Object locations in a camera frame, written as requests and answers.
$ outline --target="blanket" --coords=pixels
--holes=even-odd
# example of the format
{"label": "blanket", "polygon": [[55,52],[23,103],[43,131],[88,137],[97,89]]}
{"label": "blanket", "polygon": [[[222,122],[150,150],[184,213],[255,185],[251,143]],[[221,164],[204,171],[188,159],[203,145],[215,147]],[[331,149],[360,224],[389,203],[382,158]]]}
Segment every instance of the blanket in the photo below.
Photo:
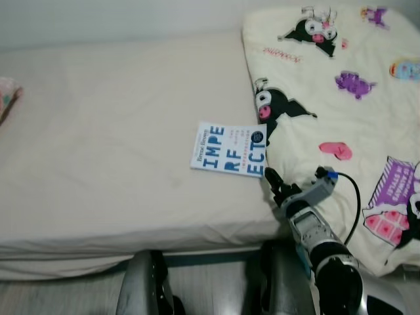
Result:
{"label": "blanket", "polygon": [[[384,7],[282,7],[249,14],[243,43],[268,165],[310,185],[319,165],[358,184],[348,245],[376,275],[420,266],[420,33]],[[318,210],[344,240],[356,216],[340,178]]]}

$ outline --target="bed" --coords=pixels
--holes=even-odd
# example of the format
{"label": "bed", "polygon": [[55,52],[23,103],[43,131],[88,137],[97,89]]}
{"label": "bed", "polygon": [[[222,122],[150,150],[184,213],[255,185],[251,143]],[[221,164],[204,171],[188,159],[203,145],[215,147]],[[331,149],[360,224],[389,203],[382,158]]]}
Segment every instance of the bed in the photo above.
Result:
{"label": "bed", "polygon": [[0,279],[277,234],[258,179],[189,166],[201,120],[257,122],[238,31],[5,52],[0,69],[24,88],[0,128]]}
{"label": "bed", "polygon": [[[350,251],[376,275],[420,265],[419,31],[385,7],[279,7],[243,41],[268,165],[302,187],[319,165],[350,175]],[[356,208],[345,178],[318,206],[342,240]]]}

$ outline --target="floor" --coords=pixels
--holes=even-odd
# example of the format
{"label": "floor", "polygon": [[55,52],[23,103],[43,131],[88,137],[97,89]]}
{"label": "floor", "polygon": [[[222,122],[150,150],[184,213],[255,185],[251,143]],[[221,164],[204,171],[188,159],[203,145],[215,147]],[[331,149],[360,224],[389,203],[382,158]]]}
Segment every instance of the floor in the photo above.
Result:
{"label": "floor", "polygon": [[[173,267],[169,278],[187,315],[248,315],[258,267],[230,262]],[[114,315],[124,271],[49,282],[0,282],[1,315]],[[420,306],[418,274],[393,275],[412,310]]]}

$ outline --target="pillow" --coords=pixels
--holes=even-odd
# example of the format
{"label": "pillow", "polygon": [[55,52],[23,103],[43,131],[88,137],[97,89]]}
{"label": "pillow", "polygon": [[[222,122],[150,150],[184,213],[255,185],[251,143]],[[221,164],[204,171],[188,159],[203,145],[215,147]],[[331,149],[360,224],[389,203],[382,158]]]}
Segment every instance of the pillow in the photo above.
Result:
{"label": "pillow", "polygon": [[22,88],[8,77],[0,77],[0,125],[9,114],[13,104],[22,96]]}

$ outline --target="book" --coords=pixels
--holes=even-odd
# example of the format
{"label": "book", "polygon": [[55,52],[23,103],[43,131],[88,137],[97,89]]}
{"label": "book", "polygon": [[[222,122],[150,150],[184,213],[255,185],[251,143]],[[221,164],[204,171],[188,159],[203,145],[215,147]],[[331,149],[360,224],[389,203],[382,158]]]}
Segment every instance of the book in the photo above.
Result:
{"label": "book", "polygon": [[266,165],[266,125],[224,126],[201,122],[191,168],[262,177]]}

